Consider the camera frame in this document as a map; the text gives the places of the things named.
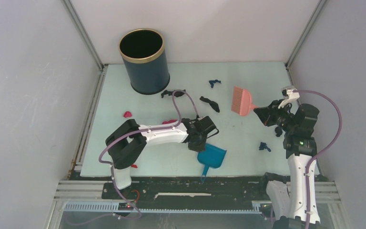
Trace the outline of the long black paper scrap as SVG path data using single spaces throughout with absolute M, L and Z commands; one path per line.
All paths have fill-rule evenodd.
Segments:
M 205 98 L 203 96 L 200 97 L 200 101 L 209 104 L 212 107 L 213 110 L 215 110 L 217 113 L 220 113 L 219 104 L 217 102 L 212 101 L 212 100 L 210 100 L 208 98 Z

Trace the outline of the blue plastic dustpan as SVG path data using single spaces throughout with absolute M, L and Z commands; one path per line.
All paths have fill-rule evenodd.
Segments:
M 226 152 L 227 150 L 225 149 L 208 143 L 205 144 L 205 150 L 199 152 L 197 155 L 198 162 L 204 165 L 203 172 L 200 176 L 201 182 L 205 181 L 209 168 L 219 168 L 222 165 Z

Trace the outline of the pink hand brush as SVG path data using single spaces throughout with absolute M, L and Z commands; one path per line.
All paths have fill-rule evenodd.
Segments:
M 253 97 L 247 89 L 234 87 L 231 111 L 240 115 L 247 116 L 254 109 L 259 108 L 253 103 Z

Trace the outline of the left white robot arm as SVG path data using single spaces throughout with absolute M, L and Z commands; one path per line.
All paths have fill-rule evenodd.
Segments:
M 105 153 L 109 162 L 113 192 L 119 198 L 127 198 L 132 192 L 131 165 L 147 146 L 183 143 L 194 152 L 206 149 L 207 139 L 217 135 L 219 129 L 209 116 L 196 119 L 182 118 L 173 123 L 161 125 L 139 125 L 134 119 L 125 121 L 106 140 Z

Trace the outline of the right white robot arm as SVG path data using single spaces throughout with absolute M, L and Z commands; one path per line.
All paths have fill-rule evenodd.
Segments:
M 279 107 L 275 100 L 267 107 L 254 109 L 265 126 L 277 126 L 284 132 L 283 148 L 290 169 L 290 184 L 276 174 L 266 173 L 268 181 L 258 186 L 263 199 L 272 202 L 275 229 L 319 229 L 321 220 L 315 199 L 315 161 L 317 154 L 312 137 L 319 110 L 302 104 L 295 114 L 291 106 Z

